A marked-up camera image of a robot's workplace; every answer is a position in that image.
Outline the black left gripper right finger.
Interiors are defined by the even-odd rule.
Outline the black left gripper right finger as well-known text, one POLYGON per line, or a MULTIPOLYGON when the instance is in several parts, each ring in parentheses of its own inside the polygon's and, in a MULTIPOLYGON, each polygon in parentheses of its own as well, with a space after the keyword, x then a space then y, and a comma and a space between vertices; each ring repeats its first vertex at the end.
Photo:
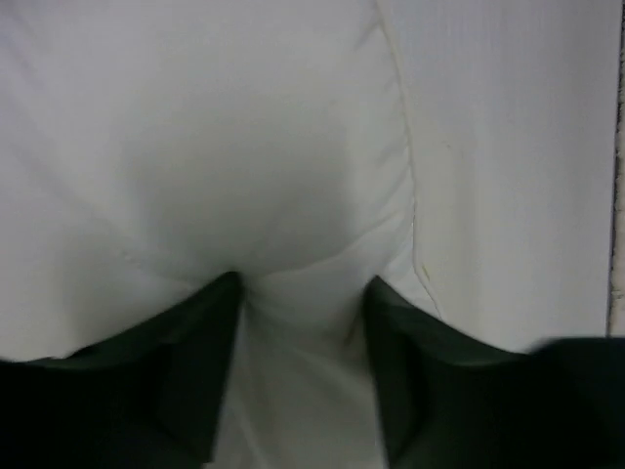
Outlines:
POLYGON ((620 468, 624 341, 564 338, 511 353, 412 306, 381 279, 363 297, 392 468, 620 468))

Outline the white pillow yellow underside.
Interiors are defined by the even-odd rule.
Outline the white pillow yellow underside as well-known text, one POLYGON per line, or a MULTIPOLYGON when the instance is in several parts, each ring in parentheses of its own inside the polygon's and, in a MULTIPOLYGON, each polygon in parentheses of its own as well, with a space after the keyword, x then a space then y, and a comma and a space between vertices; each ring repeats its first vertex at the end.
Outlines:
POLYGON ((64 359, 218 277, 242 302, 213 462, 387 468, 362 299, 427 312, 380 1, 5 1, 1 363, 64 359))

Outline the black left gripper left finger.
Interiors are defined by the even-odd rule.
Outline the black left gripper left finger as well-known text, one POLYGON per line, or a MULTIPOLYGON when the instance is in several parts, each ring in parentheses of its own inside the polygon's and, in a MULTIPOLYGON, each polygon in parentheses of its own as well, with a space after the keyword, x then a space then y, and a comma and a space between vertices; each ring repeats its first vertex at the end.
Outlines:
POLYGON ((227 273, 67 358, 2 361, 2 466, 213 462, 241 302, 241 277, 227 273))

